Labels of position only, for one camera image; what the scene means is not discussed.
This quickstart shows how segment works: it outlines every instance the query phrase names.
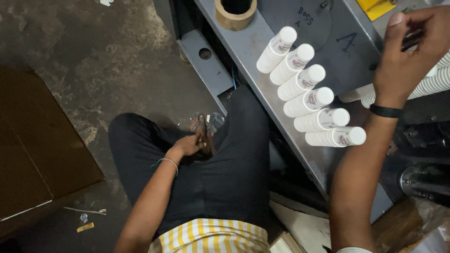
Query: yellow striped shirt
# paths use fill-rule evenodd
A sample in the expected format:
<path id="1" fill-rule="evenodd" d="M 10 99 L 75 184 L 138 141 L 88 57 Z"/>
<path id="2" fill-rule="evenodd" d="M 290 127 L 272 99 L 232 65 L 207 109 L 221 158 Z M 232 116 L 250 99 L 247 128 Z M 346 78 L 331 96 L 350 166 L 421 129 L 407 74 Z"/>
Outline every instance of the yellow striped shirt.
<path id="1" fill-rule="evenodd" d="M 148 253 L 267 253 L 267 232 L 242 221 L 196 219 L 152 242 Z"/>

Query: person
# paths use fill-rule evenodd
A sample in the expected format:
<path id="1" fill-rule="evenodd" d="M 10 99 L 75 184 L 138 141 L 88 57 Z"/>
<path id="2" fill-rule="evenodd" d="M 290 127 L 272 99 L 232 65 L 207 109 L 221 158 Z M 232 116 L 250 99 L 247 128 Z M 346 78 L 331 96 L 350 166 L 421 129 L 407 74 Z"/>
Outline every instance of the person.
<path id="1" fill-rule="evenodd" d="M 366 142 L 348 148 L 334 175 L 329 215 L 334 252 L 377 251 L 370 212 L 397 123 L 392 113 L 403 108 L 427 72 L 449 52 L 449 23 L 449 6 L 390 18 L 373 82 L 375 105 L 384 114 L 371 114 Z M 401 52 L 405 35 L 418 28 L 425 34 L 417 49 Z M 108 134 L 113 158 L 134 205 L 116 253 L 269 251 L 265 112 L 241 86 L 233 91 L 225 123 L 214 135 L 207 134 L 204 122 L 197 113 L 190 124 L 192 134 L 162 128 L 132 113 L 112 121 Z M 187 160 L 200 150 L 214 155 L 204 161 Z"/>

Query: dirty floor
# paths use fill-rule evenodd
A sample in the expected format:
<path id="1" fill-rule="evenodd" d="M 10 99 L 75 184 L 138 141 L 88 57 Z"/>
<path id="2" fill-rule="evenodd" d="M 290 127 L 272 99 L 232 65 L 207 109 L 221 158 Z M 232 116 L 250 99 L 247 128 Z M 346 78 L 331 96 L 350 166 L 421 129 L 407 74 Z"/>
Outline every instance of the dirty floor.
<path id="1" fill-rule="evenodd" d="M 0 64 L 31 67 L 86 142 L 107 183 L 71 207 L 95 227 L 77 233 L 80 213 L 62 209 L 17 237 L 23 252 L 110 253 L 131 210 L 117 176 L 108 126 L 134 112 L 187 127 L 196 111 L 218 111 L 151 0 L 0 0 Z"/>

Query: blue cable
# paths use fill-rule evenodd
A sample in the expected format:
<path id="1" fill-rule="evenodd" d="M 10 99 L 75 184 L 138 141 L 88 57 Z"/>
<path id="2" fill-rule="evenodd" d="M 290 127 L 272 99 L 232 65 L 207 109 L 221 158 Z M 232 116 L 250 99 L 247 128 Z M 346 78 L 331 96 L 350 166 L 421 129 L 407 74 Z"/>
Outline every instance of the blue cable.
<path id="1" fill-rule="evenodd" d="M 233 77 L 234 89 L 236 89 L 236 80 L 234 79 L 234 65 L 231 66 L 231 76 Z"/>

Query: brown tape roll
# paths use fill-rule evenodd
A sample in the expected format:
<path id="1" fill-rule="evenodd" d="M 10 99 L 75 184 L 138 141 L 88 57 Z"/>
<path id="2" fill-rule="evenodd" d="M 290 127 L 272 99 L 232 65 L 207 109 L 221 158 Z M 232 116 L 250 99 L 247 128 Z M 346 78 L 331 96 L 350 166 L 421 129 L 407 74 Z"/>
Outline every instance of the brown tape roll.
<path id="1" fill-rule="evenodd" d="M 252 0 L 250 9 L 243 14 L 231 14 L 225 11 L 221 0 L 214 0 L 216 5 L 216 20 L 225 29 L 239 31 L 248 26 L 256 11 L 257 0 Z"/>

